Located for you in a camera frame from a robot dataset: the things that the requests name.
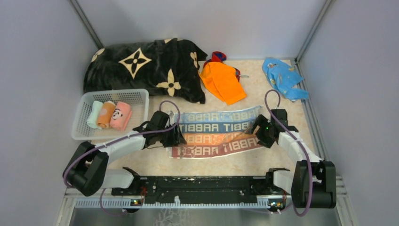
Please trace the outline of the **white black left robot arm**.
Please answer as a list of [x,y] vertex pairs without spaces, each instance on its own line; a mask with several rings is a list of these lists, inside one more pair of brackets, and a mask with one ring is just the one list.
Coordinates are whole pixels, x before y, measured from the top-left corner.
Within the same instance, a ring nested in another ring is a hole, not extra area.
[[122,188],[130,195],[137,194],[141,182],[130,168],[109,169],[108,166],[135,151],[143,150],[155,143],[163,147],[185,145],[178,121],[170,122],[170,116],[156,111],[149,121],[132,129],[126,135],[102,144],[82,142],[77,147],[63,172],[64,183],[80,191],[84,196],[92,196],[107,188]]

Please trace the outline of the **striped rabbit print towel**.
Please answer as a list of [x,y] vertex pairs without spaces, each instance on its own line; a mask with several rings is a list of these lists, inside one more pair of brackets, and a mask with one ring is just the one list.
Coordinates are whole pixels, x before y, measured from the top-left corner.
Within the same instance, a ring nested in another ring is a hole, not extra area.
[[246,131],[262,113],[261,106],[235,111],[182,113],[180,131],[185,145],[167,149],[173,159],[208,159],[261,148],[255,134]]

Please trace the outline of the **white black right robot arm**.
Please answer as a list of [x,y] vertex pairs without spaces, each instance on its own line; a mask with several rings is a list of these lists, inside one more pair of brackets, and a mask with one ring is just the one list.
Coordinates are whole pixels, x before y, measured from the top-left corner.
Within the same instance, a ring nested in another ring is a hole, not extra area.
[[267,192],[289,193],[296,208],[332,209],[336,206],[335,165],[310,150],[298,129],[289,125],[286,110],[271,110],[271,119],[259,115],[245,133],[256,135],[257,143],[266,148],[277,144],[295,164],[293,172],[286,168],[270,168],[266,173]]

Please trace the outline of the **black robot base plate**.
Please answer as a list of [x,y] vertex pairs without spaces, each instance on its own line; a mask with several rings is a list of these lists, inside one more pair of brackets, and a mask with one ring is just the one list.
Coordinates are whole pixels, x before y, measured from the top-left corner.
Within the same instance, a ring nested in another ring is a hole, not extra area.
[[179,196],[189,204],[254,202],[260,195],[284,195],[266,176],[135,178],[128,188],[114,188],[114,196],[140,196],[144,201],[166,203]]

